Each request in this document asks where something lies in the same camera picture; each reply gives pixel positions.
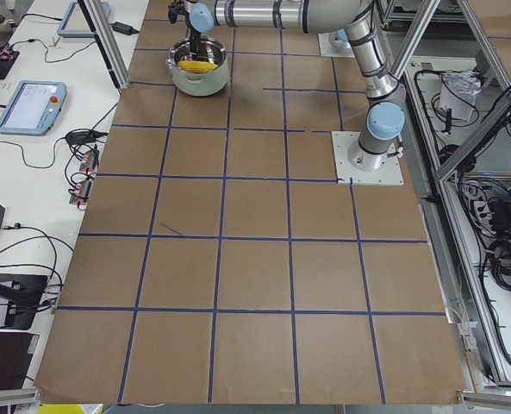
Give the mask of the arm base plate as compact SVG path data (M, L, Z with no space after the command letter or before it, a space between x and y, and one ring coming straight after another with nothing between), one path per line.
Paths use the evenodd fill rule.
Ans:
M337 32L318 34L320 55L332 58L354 58L351 44L340 38Z
M340 185L404 185L398 157L368 154L358 142L358 131L333 131L333 157Z

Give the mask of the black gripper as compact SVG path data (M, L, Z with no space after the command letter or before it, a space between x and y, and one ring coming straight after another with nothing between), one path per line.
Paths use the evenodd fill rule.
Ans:
M195 29L191 28L189 32L190 39L190 56L197 57L199 54L199 41L201 39L201 34Z

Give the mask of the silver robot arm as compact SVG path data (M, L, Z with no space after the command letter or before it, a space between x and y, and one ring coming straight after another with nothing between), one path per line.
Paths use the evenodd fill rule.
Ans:
M370 1L189 1L186 22L199 41L234 33L230 160L331 160L340 126L360 131L357 154L387 156L404 126L404 91Z

